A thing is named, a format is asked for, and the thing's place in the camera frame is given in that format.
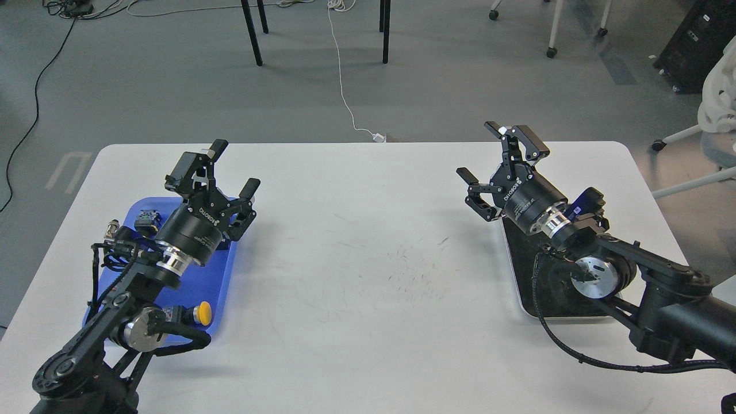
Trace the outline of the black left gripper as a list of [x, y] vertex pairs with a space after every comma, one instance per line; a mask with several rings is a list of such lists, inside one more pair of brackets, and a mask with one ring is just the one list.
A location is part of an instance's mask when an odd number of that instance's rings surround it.
[[239, 241], [256, 218], [252, 199], [261, 184], [258, 178], [249, 178], [237, 199], [216, 194], [210, 200], [200, 194], [210, 196], [216, 190], [214, 165], [228, 144], [216, 139], [203, 153], [184, 152], [165, 177], [165, 190], [189, 200], [169, 216], [156, 234], [155, 243], [189, 257], [199, 266], [207, 264], [224, 239]]

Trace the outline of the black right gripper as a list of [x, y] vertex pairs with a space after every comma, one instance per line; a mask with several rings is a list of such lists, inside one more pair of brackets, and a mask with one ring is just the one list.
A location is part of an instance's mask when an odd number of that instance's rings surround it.
[[[568, 198], [533, 168], [550, 155], [550, 149], [526, 125], [503, 128], [495, 121], [486, 121], [484, 126], [502, 143], [502, 162], [491, 180], [501, 191], [492, 196], [493, 202], [525, 234], [534, 234], [545, 210], [568, 203]], [[457, 174], [467, 183], [466, 204], [486, 222], [498, 220], [499, 209], [481, 197], [494, 192], [495, 187], [481, 184], [466, 167], [458, 167]]]

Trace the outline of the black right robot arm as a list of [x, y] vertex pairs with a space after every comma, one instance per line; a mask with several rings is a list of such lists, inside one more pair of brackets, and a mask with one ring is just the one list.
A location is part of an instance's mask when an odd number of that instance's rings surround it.
[[[712, 295], [711, 278], [610, 235], [604, 195], [589, 187], [570, 201], [536, 169], [550, 149], [526, 125], [484, 126], [500, 140], [488, 183], [457, 168], [466, 204], [504, 226], [520, 306], [578, 363], [639, 374], [734, 371], [734, 306]], [[610, 316], [659, 365], [620, 365], [574, 350], [550, 330], [553, 309], [575, 317]]]

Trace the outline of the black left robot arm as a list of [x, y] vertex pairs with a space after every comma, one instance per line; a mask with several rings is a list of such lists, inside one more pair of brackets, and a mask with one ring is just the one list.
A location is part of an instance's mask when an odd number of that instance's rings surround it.
[[216, 186], [214, 167], [228, 142], [184, 152], [164, 186], [181, 202], [163, 223], [145, 214], [134, 228], [112, 221], [94, 244], [93, 294], [84, 325], [35, 373], [34, 413], [136, 413], [137, 388], [154, 357], [200, 350], [211, 342], [202, 307], [171, 313], [156, 304], [177, 289], [186, 269], [204, 266], [224, 241], [239, 241], [256, 218], [250, 178], [230, 199]]

